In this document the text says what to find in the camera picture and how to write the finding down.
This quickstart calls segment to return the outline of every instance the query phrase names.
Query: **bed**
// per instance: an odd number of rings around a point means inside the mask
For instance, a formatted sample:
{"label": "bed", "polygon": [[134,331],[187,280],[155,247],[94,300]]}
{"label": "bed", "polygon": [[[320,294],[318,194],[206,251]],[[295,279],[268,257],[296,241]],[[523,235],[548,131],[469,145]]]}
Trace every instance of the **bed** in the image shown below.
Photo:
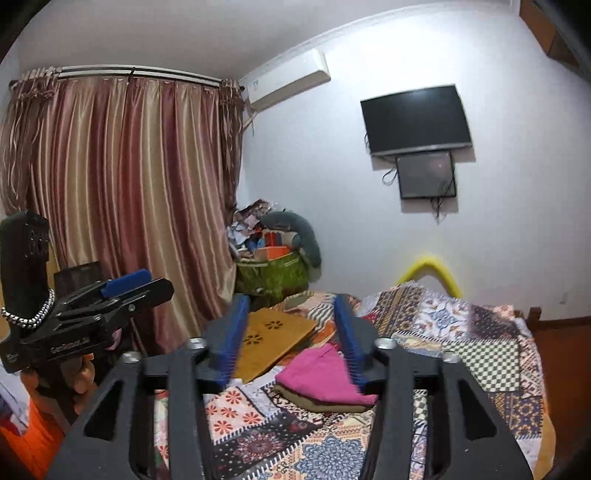
{"label": "bed", "polygon": [[[334,295],[306,291],[275,309],[317,322],[309,346],[337,344]],[[550,470],[556,437],[547,414],[541,361],[531,332],[511,306],[477,306],[435,293],[418,283],[365,297],[349,297],[357,316],[404,348],[436,356],[458,353],[507,422],[536,480]],[[233,380],[207,400],[206,412],[218,474],[228,479],[356,479],[371,433],[374,410],[311,413],[272,389],[274,378],[296,353],[243,384]],[[414,447],[410,480],[424,474],[426,391],[414,392]],[[168,478],[167,397],[155,405],[155,445],[160,479]]]}

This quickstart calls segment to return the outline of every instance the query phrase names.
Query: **tv screen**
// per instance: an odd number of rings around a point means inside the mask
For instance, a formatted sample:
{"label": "tv screen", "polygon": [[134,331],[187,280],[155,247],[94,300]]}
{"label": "tv screen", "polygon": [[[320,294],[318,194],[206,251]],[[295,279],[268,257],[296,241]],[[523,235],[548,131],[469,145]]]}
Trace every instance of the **tv screen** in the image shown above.
{"label": "tv screen", "polygon": [[372,155],[472,145],[455,85],[392,93],[361,102]]}
{"label": "tv screen", "polygon": [[400,198],[456,196],[456,179],[449,152],[404,155],[396,160]]}

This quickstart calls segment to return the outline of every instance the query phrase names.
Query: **blue gripper pad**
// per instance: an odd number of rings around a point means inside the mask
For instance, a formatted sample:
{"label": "blue gripper pad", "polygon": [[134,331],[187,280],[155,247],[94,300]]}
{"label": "blue gripper pad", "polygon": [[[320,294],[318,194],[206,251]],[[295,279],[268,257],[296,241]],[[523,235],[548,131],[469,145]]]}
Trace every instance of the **blue gripper pad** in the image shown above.
{"label": "blue gripper pad", "polygon": [[234,295],[228,312],[218,320],[207,324],[203,338],[207,341],[209,356],[197,368],[202,381],[213,383],[218,391],[226,388],[232,378],[244,330],[248,325],[250,299],[246,295]]}
{"label": "blue gripper pad", "polygon": [[124,293],[146,285],[152,281],[152,274],[145,268],[138,270],[137,272],[123,275],[123,277],[109,280],[105,288],[100,290],[103,298],[112,299],[118,297]]}
{"label": "blue gripper pad", "polygon": [[378,334],[371,322],[355,316],[344,295],[337,295],[335,298],[335,325],[349,376],[359,390],[364,392],[368,384],[376,380],[376,375],[381,376],[381,373],[373,371],[374,342]]}

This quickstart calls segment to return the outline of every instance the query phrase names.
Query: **curtain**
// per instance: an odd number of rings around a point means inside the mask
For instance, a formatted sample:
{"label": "curtain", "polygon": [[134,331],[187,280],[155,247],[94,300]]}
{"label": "curtain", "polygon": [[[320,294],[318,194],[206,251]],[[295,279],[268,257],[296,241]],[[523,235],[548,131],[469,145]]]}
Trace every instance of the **curtain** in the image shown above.
{"label": "curtain", "polygon": [[222,165],[226,224],[232,223],[236,211],[236,189],[242,162],[242,112],[244,101],[240,86],[234,80],[220,85],[220,130],[222,132]]}
{"label": "curtain", "polygon": [[214,88],[87,77],[59,80],[43,118],[33,204],[59,265],[169,279],[174,297],[153,311],[157,351],[197,336],[233,292],[220,110]]}
{"label": "curtain", "polygon": [[53,68],[32,70],[14,85],[0,134],[0,196],[7,215],[24,210],[31,160],[48,100],[55,93]]}

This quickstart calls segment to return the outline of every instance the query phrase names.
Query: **air conditioner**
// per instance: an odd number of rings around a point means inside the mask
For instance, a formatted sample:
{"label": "air conditioner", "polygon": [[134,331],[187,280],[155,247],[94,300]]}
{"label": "air conditioner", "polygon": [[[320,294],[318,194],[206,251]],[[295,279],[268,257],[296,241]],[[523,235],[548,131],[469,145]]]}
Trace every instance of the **air conditioner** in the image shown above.
{"label": "air conditioner", "polygon": [[246,88],[253,109],[261,111],[329,80],[324,54],[313,48],[261,75]]}

